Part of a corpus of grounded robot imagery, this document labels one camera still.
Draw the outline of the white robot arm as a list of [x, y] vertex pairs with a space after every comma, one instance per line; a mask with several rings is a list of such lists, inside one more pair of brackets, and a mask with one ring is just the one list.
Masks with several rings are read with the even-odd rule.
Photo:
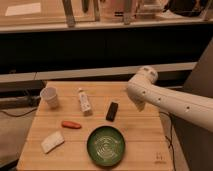
[[127, 95], [139, 111], [148, 102], [213, 132], [213, 98], [156, 86], [157, 79], [154, 68], [143, 66], [127, 82]]

